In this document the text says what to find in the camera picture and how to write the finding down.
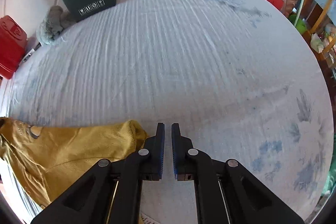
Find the white striped bed sheet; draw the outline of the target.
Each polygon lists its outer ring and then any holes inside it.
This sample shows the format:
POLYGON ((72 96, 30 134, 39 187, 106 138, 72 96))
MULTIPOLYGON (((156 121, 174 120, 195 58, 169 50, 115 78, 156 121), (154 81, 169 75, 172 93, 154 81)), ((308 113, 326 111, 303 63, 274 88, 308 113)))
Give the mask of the white striped bed sheet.
POLYGON ((237 159, 301 218, 333 154, 321 69, 266 0, 118 0, 41 47, 1 88, 1 114, 40 126, 137 120, 237 159))

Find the mustard yellow garment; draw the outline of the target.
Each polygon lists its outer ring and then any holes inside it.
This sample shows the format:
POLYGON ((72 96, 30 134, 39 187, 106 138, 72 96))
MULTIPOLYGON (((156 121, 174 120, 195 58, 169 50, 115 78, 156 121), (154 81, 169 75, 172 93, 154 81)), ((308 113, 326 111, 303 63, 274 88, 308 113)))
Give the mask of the mustard yellow garment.
POLYGON ((100 159, 125 159, 141 149, 147 137, 135 120, 57 128, 3 117, 1 159, 33 201, 47 207, 100 159))

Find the red bear suitcase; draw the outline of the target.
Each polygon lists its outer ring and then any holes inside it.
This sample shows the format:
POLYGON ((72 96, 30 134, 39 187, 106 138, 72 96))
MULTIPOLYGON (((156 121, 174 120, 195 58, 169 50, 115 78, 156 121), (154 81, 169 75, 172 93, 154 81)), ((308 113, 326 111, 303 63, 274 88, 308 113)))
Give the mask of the red bear suitcase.
POLYGON ((27 34, 10 16, 6 15, 1 18, 0 36, 1 77, 9 80, 25 55, 27 34))

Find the grey plush toy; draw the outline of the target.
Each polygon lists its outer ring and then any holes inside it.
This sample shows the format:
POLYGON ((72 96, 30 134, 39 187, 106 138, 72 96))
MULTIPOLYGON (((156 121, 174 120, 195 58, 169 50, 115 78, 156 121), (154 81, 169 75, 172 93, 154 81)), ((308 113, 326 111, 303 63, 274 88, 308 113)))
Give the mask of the grey plush toy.
POLYGON ((52 6, 38 25, 35 32, 37 40, 42 46, 51 46, 67 28, 75 23, 76 20, 69 11, 64 11, 58 5, 52 6))

